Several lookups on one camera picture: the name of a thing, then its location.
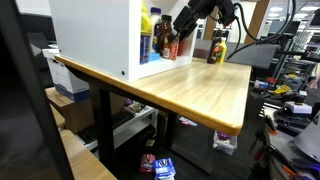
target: yellow bottle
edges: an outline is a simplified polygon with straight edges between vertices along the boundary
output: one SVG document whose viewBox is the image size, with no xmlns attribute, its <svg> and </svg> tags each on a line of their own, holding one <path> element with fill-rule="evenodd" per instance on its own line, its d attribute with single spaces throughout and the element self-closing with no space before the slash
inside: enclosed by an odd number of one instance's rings
<svg viewBox="0 0 320 180">
<path fill-rule="evenodd" d="M 149 45 L 152 32 L 151 20 L 147 8 L 142 1 L 141 7 L 141 36 L 140 36 L 140 64 L 149 62 Z"/>
<path fill-rule="evenodd" d="M 226 38 L 222 37 L 221 38 L 221 43 L 220 43 L 220 46 L 219 46 L 218 58 L 217 58 L 217 62 L 218 63 L 223 63 L 224 62 L 224 59 L 226 57 L 226 53 L 227 53 Z"/>
</svg>

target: plastic bin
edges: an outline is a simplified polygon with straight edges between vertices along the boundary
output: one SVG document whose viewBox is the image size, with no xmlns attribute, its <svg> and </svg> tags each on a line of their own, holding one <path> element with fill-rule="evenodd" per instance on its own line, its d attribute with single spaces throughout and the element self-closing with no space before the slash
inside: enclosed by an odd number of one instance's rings
<svg viewBox="0 0 320 180">
<path fill-rule="evenodd" d="M 233 151 L 237 149 L 237 136 L 231 136 L 229 140 L 222 141 L 219 139 L 217 131 L 215 131 L 213 136 L 213 149 L 232 155 Z"/>
</svg>

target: cap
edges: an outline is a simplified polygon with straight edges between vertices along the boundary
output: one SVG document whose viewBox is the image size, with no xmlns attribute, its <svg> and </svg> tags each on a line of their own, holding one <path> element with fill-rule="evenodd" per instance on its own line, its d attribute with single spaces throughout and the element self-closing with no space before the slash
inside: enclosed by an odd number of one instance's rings
<svg viewBox="0 0 320 180">
<path fill-rule="evenodd" d="M 172 16 L 162 15 L 162 16 L 161 16 L 161 20 L 162 20 L 162 21 L 169 21 L 169 22 L 171 22 L 171 21 L 172 21 Z"/>
<path fill-rule="evenodd" d="M 156 8 L 156 7 L 152 7 L 150 12 L 151 13 L 161 14 L 161 9 L 160 8 Z"/>
<path fill-rule="evenodd" d="M 144 1 L 142 1 L 141 11 L 142 12 L 147 12 L 146 4 L 144 3 Z"/>
</svg>

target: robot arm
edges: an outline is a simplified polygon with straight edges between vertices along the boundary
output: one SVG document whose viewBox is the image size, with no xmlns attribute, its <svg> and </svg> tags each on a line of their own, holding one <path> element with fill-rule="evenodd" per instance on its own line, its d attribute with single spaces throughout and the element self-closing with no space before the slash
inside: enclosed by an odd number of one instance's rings
<svg viewBox="0 0 320 180">
<path fill-rule="evenodd" d="M 169 37 L 169 41 L 173 41 L 177 35 L 180 36 L 180 41 L 187 38 L 197 27 L 197 20 L 205 19 L 215 6 L 219 8 L 220 24 L 228 26 L 235 20 L 234 5 L 231 0 L 190 0 L 188 6 L 182 9 L 173 22 L 177 34 Z"/>
</svg>

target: black table leg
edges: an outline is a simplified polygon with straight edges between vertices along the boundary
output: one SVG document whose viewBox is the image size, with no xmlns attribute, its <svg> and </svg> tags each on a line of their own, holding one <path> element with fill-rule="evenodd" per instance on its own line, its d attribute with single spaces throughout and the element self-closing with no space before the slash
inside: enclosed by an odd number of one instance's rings
<svg viewBox="0 0 320 180">
<path fill-rule="evenodd" d="M 188 161 L 190 164 L 194 165 L 195 167 L 201 169 L 202 171 L 206 172 L 207 174 L 211 174 L 212 167 L 211 165 L 207 164 L 206 162 L 203 162 L 199 160 L 195 155 L 190 154 L 188 151 L 186 151 L 183 147 L 180 147 L 173 143 L 173 137 L 174 137 L 174 130 L 176 123 L 178 121 L 178 115 L 174 112 L 168 113 L 168 122 L 167 122 L 167 131 L 165 136 L 165 146 L 169 148 L 171 151 L 173 151 L 176 155 L 182 157 L 186 161 Z"/>
<path fill-rule="evenodd" d="M 113 123 L 111 120 L 110 93 L 90 84 L 99 158 L 101 163 L 115 173 L 115 151 L 113 143 Z"/>
</svg>

